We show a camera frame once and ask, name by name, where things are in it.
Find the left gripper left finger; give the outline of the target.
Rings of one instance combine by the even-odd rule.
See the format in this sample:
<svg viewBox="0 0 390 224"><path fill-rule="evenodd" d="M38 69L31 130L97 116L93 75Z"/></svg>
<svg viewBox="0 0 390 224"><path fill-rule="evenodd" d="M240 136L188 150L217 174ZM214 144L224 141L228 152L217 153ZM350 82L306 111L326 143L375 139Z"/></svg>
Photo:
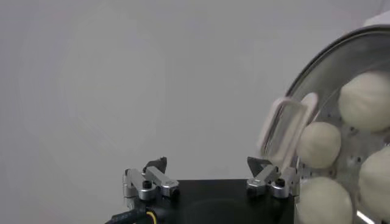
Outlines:
<svg viewBox="0 0 390 224"><path fill-rule="evenodd" d="M180 194L179 182L165 174L167 165L168 160L164 156L147 162L142 170L126 169L122 176L123 197L152 201L160 194L162 197L176 198Z"/></svg>

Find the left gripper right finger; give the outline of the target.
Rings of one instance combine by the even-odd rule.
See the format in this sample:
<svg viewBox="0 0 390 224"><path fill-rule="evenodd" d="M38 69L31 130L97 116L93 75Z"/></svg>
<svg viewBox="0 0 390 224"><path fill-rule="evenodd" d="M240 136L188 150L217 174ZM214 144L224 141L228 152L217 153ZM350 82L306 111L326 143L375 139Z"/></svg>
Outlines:
<svg viewBox="0 0 390 224"><path fill-rule="evenodd" d="M298 170L288 167L281 170L267 159L247 157L247 164L253 177L246 181L250 198L270 193L274 198L299 196Z"/></svg>

